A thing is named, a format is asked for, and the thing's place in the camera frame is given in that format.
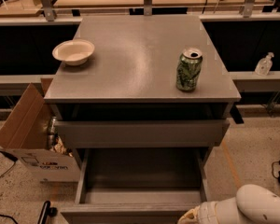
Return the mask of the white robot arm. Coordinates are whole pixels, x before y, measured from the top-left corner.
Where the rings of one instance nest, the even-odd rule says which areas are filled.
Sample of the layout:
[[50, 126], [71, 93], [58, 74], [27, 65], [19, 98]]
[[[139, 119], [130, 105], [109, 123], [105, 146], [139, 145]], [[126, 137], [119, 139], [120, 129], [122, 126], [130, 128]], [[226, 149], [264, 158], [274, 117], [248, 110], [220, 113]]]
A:
[[243, 185], [232, 198], [188, 210], [177, 224], [280, 224], [280, 197], [258, 185]]

